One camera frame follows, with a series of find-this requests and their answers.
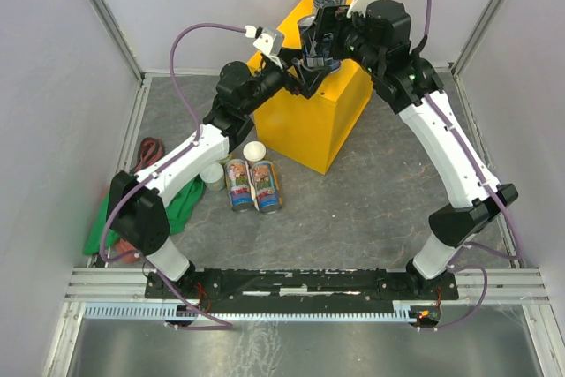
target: yellow pedestal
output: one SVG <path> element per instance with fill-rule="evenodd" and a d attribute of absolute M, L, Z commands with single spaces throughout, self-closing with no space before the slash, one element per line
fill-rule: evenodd
<path fill-rule="evenodd" d="M 312 13 L 313 0 L 302 0 L 278 29 L 284 47 L 300 49 L 297 22 Z M 247 63 L 259 69 L 260 54 Z M 305 99 L 281 90 L 255 111 L 259 140 L 308 168 L 326 174 L 351 128 L 371 98 L 368 74 L 350 59 L 328 75 L 316 94 Z"/>

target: small round container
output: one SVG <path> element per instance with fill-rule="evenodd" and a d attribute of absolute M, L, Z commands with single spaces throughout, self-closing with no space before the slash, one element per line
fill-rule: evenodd
<path fill-rule="evenodd" d="M 219 162 L 208 165 L 200 172 L 200 178 L 202 178 L 206 187 L 213 192 L 219 192 L 226 185 L 223 178 L 223 166 Z"/>
<path fill-rule="evenodd" d="M 267 149 L 260 141 L 250 141 L 244 147 L 244 158 L 249 162 L 249 165 L 262 161 L 266 153 Z"/>

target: green cloth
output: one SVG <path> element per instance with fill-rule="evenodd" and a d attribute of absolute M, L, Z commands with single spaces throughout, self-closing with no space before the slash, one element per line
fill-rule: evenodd
<path fill-rule="evenodd" d="M 203 192 L 204 183 L 202 182 L 200 177 L 196 177 L 193 179 L 193 181 L 183 187 L 180 192 L 177 193 L 175 199 L 170 202 L 166 209 L 167 218 L 169 218 L 170 234 L 177 234 L 185 229 L 186 222 L 192 215 L 192 207 L 198 201 L 198 199 L 200 199 Z M 100 238 L 102 237 L 104 224 L 106 224 L 108 197 L 109 191 L 106 192 L 100 208 L 98 209 L 96 221 L 94 222 L 94 226 L 90 231 L 87 243 L 82 250 L 85 255 L 98 253 L 98 250 L 100 248 Z M 108 237 L 106 238 L 106 247 L 111 247 L 118 241 L 119 238 L 120 237 L 115 231 L 110 230 L 108 232 Z"/>

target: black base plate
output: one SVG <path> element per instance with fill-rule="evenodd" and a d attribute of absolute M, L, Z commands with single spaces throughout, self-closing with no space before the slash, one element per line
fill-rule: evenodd
<path fill-rule="evenodd" d="M 383 269 L 276 270 L 210 269 L 196 271 L 191 283 L 178 287 L 198 299 L 197 283 L 207 293 L 211 313 L 392 313 L 393 300 L 457 300 L 455 277 L 444 273 L 425 288 L 411 275 Z M 161 278 L 149 274 L 149 299 L 175 296 Z"/>

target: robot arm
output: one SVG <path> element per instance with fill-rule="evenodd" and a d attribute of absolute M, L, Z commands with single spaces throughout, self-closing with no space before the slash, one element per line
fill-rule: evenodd
<path fill-rule="evenodd" d="M 155 175 L 139 195 L 126 203 L 111 225 L 172 281 L 189 275 L 194 266 L 170 241 L 164 208 L 209 163 L 222 159 L 245 140 L 253 126 L 250 114 L 263 102 L 282 88 L 308 99 L 328 75 L 328 70 L 301 66 L 301 50 L 283 48 L 283 35 L 278 31 L 251 26 L 246 30 L 262 53 L 261 70 L 252 74 L 242 62 L 222 68 L 217 95 L 203 120 L 198 145 L 161 175 Z M 416 283 L 424 286 L 441 276 L 463 243 L 500 213 L 485 185 L 506 205 L 517 198 L 517 192 L 513 185 L 500 185 L 474 152 L 453 116 L 434 68 L 414 50 L 410 51 L 410 30 L 411 17 L 402 4 L 392 0 L 354 0 L 351 7 L 320 8 L 306 32 L 310 40 L 331 38 L 333 58 L 352 59 L 371 75 L 375 93 L 412 129 L 441 176 L 449 203 L 430 215 L 432 235 L 407 266 Z M 453 123 L 450 128 L 443 124 L 437 110 L 449 117 Z M 463 135 L 463 145 L 484 171 L 485 182 L 478 179 L 454 136 L 455 130 Z M 116 175 L 110 186 L 109 211 L 138 180 L 152 174 L 161 163 L 192 143 L 193 138 L 194 135 L 137 176 L 125 172 Z"/>

